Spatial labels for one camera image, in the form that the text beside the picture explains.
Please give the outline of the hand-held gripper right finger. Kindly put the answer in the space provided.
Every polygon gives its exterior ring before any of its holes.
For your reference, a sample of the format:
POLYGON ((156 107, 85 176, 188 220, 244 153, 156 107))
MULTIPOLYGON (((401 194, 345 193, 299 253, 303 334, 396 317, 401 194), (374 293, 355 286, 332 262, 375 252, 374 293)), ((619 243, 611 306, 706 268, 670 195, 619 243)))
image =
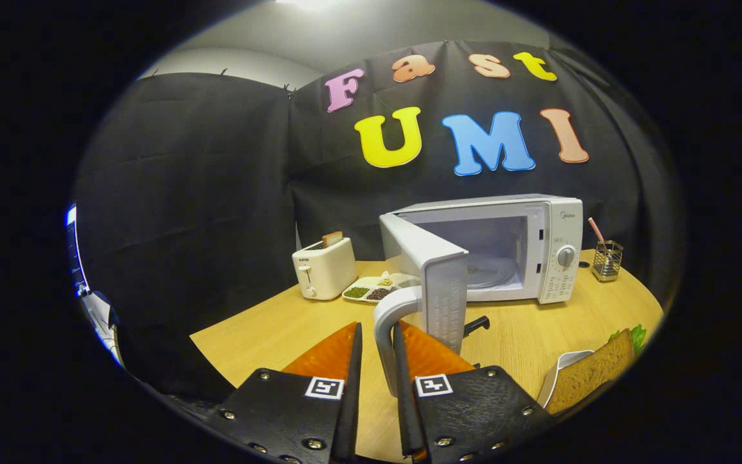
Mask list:
POLYGON ((415 463, 488 463, 556 423, 504 369, 410 377, 394 325, 401 448, 415 463))

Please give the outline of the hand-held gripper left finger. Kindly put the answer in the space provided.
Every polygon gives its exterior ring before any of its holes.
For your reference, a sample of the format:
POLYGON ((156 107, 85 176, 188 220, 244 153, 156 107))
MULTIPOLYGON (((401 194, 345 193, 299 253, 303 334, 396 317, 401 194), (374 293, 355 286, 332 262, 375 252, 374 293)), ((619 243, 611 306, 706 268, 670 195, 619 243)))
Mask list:
POLYGON ((353 322, 282 371, 256 369, 207 425, 271 463, 352 463, 362 348, 362 326, 353 322))

